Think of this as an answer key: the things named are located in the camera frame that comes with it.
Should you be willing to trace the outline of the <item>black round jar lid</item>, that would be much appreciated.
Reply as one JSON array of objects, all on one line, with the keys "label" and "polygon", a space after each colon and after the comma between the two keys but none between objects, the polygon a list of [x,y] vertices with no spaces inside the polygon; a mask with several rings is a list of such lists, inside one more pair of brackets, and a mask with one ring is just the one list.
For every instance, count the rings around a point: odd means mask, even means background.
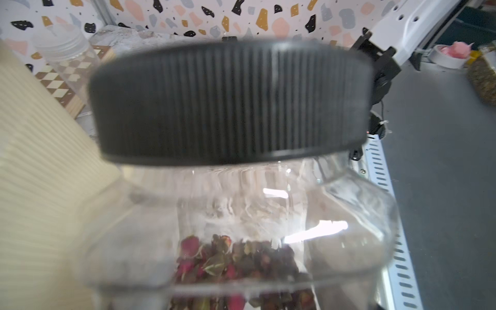
[{"label": "black round jar lid", "polygon": [[101,65],[88,84],[102,156],[208,166],[349,151],[366,140],[373,64],[304,41],[214,41]]}]

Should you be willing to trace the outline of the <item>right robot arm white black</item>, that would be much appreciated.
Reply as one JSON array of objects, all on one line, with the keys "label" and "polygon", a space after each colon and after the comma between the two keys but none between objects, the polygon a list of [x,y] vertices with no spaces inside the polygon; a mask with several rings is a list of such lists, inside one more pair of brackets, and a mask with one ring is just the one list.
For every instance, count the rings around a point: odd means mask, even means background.
[{"label": "right robot arm white black", "polygon": [[400,1],[373,28],[363,28],[351,50],[367,56],[372,65],[369,103],[359,109],[357,121],[346,128],[354,134],[351,149],[358,149],[369,131],[369,111],[389,93],[401,66],[430,33],[455,11],[459,1]]}]

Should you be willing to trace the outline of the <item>black lid brown jar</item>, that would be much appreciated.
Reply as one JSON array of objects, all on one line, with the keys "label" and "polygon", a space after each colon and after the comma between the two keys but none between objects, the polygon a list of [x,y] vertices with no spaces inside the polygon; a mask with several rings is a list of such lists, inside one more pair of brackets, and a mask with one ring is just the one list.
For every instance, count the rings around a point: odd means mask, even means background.
[{"label": "black lid brown jar", "polygon": [[125,165],[77,209],[71,262],[97,309],[373,309],[397,211],[346,153]]}]

